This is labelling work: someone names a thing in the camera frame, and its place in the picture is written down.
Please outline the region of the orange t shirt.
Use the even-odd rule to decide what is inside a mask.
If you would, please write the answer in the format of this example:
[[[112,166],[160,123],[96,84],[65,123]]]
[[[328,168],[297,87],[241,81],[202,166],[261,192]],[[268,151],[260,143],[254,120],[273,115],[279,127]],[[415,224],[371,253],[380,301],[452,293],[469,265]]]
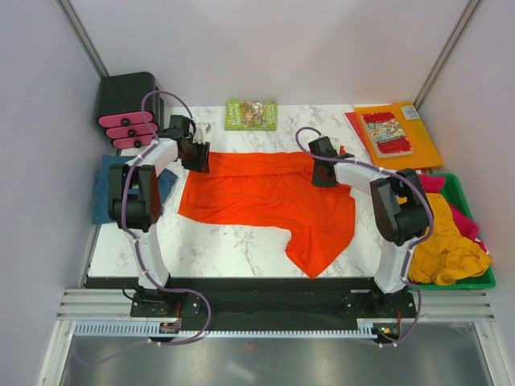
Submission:
[[[209,173],[187,177],[181,216],[204,224],[287,230],[285,253],[310,278],[350,245],[356,223],[351,189],[313,186],[308,155],[212,152],[209,166]]]

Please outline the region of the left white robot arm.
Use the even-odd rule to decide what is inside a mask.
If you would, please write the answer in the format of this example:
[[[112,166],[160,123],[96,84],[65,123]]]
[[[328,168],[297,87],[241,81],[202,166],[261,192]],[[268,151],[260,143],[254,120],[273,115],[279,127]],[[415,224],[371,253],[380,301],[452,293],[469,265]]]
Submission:
[[[168,316],[176,308],[176,296],[166,290],[171,276],[157,235],[163,209],[159,176],[176,161],[185,170],[208,173],[210,131],[208,123],[172,115],[163,133],[151,134],[146,150],[128,162],[115,163],[109,168],[109,218],[131,243],[138,267],[131,308],[135,317]]]

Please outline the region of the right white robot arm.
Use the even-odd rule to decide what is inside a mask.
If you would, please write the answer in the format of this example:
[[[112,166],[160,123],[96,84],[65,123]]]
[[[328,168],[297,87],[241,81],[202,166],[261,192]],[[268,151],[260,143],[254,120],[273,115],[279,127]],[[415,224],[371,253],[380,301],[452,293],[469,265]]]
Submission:
[[[416,171],[381,169],[337,154],[329,137],[308,144],[315,159],[313,184],[349,185],[370,196],[377,230],[383,238],[381,258],[369,291],[369,309],[377,316],[394,311],[407,291],[414,250],[434,227],[431,206]]]

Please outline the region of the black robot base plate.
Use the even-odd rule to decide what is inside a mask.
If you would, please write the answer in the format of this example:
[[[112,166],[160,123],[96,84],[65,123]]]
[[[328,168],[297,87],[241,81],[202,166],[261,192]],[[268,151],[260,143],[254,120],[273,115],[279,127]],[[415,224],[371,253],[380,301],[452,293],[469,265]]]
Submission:
[[[211,332],[355,330],[363,319],[413,318],[402,289],[384,295],[371,278],[172,278],[172,294],[141,288],[136,278],[89,278],[88,290],[135,290],[131,315],[178,317],[183,329]]]

